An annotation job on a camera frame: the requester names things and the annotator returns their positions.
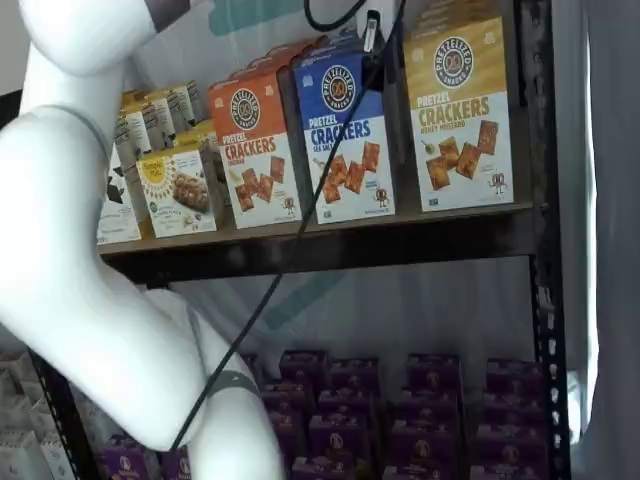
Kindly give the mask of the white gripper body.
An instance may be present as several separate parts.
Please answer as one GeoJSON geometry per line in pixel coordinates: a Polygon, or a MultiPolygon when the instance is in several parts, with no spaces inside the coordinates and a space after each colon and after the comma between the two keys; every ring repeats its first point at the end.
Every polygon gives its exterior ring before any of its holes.
{"type": "Polygon", "coordinates": [[[364,0],[356,3],[356,27],[360,38],[366,34],[369,24],[376,22],[376,28],[383,38],[389,38],[400,9],[399,0],[364,0]]]}

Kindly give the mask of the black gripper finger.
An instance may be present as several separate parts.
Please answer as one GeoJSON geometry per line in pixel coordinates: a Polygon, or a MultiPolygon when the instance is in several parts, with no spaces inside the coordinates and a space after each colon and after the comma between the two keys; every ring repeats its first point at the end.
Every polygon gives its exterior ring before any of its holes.
{"type": "Polygon", "coordinates": [[[367,8],[363,32],[363,82],[370,80],[369,89],[384,90],[384,55],[385,38],[383,35],[381,14],[378,10],[367,8]]]}

